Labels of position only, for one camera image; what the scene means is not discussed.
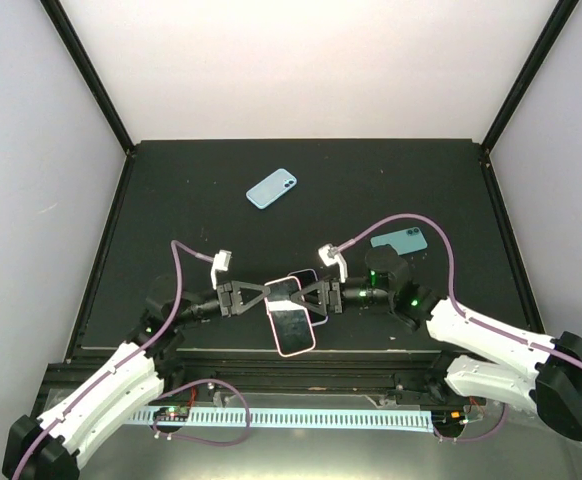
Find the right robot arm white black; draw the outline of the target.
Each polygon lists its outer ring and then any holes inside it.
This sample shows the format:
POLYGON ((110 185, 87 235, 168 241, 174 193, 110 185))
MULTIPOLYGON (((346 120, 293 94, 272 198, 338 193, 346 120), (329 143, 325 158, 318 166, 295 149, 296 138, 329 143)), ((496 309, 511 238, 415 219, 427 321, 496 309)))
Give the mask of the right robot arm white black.
POLYGON ((533 412, 554 432, 582 442, 582 338, 551 337, 513 327, 442 298, 415 283, 406 260, 388 245, 365 255, 361 278, 320 279, 292 294, 294 304, 322 316, 353 305, 382 305, 408 330, 454 345, 442 368, 425 379, 428 396, 482 397, 533 412))

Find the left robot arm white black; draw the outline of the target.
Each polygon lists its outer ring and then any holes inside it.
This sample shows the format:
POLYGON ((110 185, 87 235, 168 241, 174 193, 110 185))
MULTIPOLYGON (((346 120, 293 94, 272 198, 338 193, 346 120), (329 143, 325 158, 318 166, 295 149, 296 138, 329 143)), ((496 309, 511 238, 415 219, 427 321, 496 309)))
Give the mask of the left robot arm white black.
POLYGON ((8 479, 77 479, 93 454, 141 407, 178 397, 186 376, 174 359, 183 326, 215 316, 237 316, 270 293, 264 285, 230 281, 209 299, 190 294, 176 277, 164 319, 145 315, 130 337, 68 397, 10 427, 2 473, 8 479))

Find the teal phone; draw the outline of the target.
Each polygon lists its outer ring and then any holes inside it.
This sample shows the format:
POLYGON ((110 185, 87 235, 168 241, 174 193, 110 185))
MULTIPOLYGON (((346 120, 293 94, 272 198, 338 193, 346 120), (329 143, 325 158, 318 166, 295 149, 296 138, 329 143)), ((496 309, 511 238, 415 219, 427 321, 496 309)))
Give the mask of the teal phone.
POLYGON ((425 250, 428 243, 418 227, 374 236, 370 239, 372 247, 391 246, 399 255, 407 255, 425 250))

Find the light blue phone case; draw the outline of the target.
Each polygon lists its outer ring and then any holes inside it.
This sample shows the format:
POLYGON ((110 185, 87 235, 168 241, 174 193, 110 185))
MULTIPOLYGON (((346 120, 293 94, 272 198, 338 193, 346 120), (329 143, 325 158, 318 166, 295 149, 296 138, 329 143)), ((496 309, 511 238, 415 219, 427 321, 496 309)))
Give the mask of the light blue phone case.
POLYGON ((297 178, 284 168, 279 168, 266 176, 246 192, 247 200, 263 210, 272 205, 298 183, 297 178))

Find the left small circuit board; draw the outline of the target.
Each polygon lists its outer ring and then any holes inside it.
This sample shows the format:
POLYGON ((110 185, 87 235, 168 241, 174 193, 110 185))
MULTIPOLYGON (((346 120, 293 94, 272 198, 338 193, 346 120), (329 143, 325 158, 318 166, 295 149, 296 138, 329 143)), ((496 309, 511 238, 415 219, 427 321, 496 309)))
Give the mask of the left small circuit board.
POLYGON ((184 422, 189 416, 189 411, 188 406, 163 406, 155 411, 153 419, 158 422, 184 422))

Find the small circuit board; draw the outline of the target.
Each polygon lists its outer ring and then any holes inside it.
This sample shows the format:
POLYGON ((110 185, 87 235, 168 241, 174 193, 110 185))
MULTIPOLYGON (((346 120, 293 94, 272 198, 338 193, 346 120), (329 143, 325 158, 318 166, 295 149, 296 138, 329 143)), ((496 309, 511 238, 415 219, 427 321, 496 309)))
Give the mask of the small circuit board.
POLYGON ((463 424, 466 425, 468 423, 473 422, 477 418, 477 415, 474 414, 471 410, 449 410, 444 411, 442 414, 441 423, 443 425, 452 425, 452 424, 463 424))
POLYGON ((153 419, 158 422, 184 422, 189 416, 189 411, 188 406, 163 406, 155 411, 153 419))

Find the right small circuit board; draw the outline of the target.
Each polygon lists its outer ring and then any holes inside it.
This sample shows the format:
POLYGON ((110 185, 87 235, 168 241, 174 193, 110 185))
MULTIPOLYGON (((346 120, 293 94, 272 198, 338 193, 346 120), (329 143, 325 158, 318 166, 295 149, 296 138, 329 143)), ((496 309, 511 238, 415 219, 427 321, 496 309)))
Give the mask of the right small circuit board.
POLYGON ((474 414, 471 410, 449 410, 444 411, 442 414, 441 423, 443 425, 452 425, 452 424, 463 424, 466 425, 468 423, 473 422, 477 418, 477 415, 474 414))

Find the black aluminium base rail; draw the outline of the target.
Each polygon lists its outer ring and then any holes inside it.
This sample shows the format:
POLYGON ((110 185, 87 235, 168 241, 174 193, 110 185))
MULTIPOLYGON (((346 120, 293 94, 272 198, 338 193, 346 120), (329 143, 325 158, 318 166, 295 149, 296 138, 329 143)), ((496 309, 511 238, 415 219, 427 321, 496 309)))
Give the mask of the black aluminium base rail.
POLYGON ((208 401, 221 380, 241 393, 370 395, 406 405, 453 402, 443 381, 449 360, 442 354, 410 352, 310 352, 288 359, 272 352, 185 352, 158 367, 164 389, 188 382, 198 401, 208 401))

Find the left black frame post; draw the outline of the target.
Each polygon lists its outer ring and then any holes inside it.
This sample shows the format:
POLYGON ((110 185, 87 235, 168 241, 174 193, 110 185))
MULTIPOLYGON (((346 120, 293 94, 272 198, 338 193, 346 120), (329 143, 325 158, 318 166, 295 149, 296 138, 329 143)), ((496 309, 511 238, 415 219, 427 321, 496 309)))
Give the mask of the left black frame post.
POLYGON ((58 0, 41 0, 40 4, 53 24, 65 49, 77 67, 120 147, 126 155, 129 155, 135 150, 135 144, 115 108, 115 105, 81 39, 79 38, 64 6, 62 5, 62 2, 58 0))

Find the black frame post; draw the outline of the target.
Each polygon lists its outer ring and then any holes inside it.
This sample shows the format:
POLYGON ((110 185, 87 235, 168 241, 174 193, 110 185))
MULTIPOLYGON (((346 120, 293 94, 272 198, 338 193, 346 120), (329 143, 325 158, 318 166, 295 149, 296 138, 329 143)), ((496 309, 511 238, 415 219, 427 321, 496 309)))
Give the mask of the black frame post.
POLYGON ((77 67, 120 147, 126 155, 129 155, 135 150, 135 144, 115 108, 115 105, 81 39, 79 38, 64 6, 62 5, 62 2, 58 0, 41 0, 40 4, 53 24, 65 49, 77 67))
POLYGON ((481 148, 486 154, 493 152, 579 3, 579 0, 559 0, 556 2, 481 142, 481 148))

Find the right black frame post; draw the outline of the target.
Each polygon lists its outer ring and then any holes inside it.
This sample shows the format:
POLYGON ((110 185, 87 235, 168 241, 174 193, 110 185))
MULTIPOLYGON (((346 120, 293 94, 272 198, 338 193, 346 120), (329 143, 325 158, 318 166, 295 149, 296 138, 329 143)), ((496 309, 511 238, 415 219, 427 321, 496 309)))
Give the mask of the right black frame post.
POLYGON ((559 0, 556 2, 481 142, 481 148, 486 154, 493 152, 579 3, 579 0, 559 0))

